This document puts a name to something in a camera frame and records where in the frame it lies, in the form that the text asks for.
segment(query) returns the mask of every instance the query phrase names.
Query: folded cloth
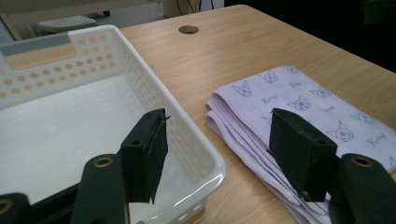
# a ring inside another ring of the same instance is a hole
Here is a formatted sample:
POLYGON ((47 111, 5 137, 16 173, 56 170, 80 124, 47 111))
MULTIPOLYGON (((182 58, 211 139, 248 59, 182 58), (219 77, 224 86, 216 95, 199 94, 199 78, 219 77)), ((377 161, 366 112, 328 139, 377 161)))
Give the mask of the folded cloth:
POLYGON ((330 223, 328 195, 306 203, 267 152, 274 107, 311 122, 338 146, 337 156, 357 153, 396 168, 396 132, 348 104, 293 66, 220 87, 205 105, 206 122, 271 190, 299 223, 330 223))

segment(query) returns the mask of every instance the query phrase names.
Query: gray floor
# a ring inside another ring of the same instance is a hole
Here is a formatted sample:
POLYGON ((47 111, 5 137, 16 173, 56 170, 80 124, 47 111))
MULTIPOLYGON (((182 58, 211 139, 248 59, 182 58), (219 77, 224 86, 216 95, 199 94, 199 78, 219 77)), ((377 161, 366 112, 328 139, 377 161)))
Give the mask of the gray floor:
POLYGON ((163 15, 163 3, 150 3, 112 10, 109 17, 103 16, 102 13, 94 13, 88 16, 96 19, 98 25, 112 24, 118 28, 166 19, 163 15))
MULTIPOLYGON (((215 8, 224 7, 224 0, 213 0, 215 8)), ((212 9, 210 0, 202 0, 202 11, 212 9)), ((163 3, 150 3, 136 7, 126 7, 110 11, 110 16, 105 17, 102 12, 85 15, 96 20, 98 25, 112 24, 119 28, 133 26, 137 24, 147 23, 151 21, 165 20, 163 15, 163 3)), ((32 24, 37 36, 49 35, 42 32, 32 24)), ((13 42, 14 39, 7 31, 6 26, 0 22, 0 45, 13 42)))

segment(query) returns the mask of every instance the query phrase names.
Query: hole in table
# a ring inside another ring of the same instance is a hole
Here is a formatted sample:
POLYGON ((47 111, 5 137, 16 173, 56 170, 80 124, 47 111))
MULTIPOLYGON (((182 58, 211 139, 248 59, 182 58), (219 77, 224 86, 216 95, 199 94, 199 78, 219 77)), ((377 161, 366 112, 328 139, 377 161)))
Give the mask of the hole in table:
POLYGON ((178 28, 178 31, 185 35, 193 35, 198 33, 199 29, 198 27, 193 25, 185 25, 185 26, 180 26, 178 28))

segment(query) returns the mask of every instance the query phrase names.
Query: printed towel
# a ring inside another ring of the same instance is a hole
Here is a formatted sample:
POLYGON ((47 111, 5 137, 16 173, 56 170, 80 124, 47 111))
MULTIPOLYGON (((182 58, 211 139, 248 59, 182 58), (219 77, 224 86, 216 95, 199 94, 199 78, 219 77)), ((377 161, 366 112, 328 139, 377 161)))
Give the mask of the printed towel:
POLYGON ((357 153, 396 168, 396 132, 348 104, 293 66, 217 89, 205 105, 207 124, 271 190, 299 223, 330 223, 328 202, 300 199, 266 151, 274 107, 299 114, 329 136, 337 156, 357 153))

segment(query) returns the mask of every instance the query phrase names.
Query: cartoon rabbit print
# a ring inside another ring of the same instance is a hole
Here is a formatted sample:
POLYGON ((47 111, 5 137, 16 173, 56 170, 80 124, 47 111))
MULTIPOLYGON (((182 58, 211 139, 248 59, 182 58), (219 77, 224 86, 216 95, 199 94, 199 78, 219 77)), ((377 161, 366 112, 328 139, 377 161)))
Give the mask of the cartoon rabbit print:
POLYGON ((249 97, 252 94, 252 91, 248 86, 248 82, 246 80, 244 81, 244 84, 241 87, 233 86, 233 89, 236 90, 243 97, 249 97))

